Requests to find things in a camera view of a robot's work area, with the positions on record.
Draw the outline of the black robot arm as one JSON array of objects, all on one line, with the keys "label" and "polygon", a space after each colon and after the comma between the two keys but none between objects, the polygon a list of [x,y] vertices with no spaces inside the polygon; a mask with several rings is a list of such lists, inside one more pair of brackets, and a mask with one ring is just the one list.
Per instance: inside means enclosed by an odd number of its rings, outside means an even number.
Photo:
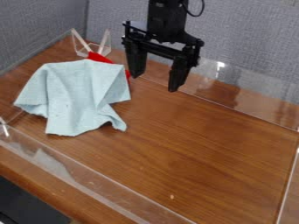
[{"label": "black robot arm", "polygon": [[147,22],[127,20],[122,37],[126,48],[128,71],[134,78],[146,72],[147,54],[172,60],[168,91],[175,92],[184,84],[190,71],[199,65],[204,42],[184,30],[187,16],[199,17],[188,11],[188,0],[150,0]]}]

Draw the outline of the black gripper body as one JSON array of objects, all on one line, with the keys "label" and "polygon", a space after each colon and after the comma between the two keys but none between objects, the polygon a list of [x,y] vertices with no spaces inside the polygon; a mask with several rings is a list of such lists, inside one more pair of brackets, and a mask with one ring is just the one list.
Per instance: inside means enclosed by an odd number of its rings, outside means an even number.
[{"label": "black gripper body", "polygon": [[158,31],[147,29],[147,23],[140,21],[126,21],[126,28],[122,44],[126,48],[126,56],[146,59],[147,54],[175,60],[183,57],[187,60],[198,60],[204,42],[200,38],[194,37],[184,29],[179,29],[171,35],[167,35],[166,29]]}]

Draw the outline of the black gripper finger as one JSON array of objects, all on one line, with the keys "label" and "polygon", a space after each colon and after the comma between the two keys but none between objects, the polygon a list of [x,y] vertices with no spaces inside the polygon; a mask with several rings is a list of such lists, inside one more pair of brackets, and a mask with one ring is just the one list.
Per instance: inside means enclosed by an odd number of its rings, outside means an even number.
[{"label": "black gripper finger", "polygon": [[128,42],[126,44],[126,58],[131,76],[138,78],[146,72],[147,51],[139,44]]},{"label": "black gripper finger", "polygon": [[172,68],[170,71],[170,80],[168,80],[168,91],[175,92],[179,87],[184,84],[190,71],[191,66],[188,64],[188,60],[186,58],[178,57],[174,60]]}]

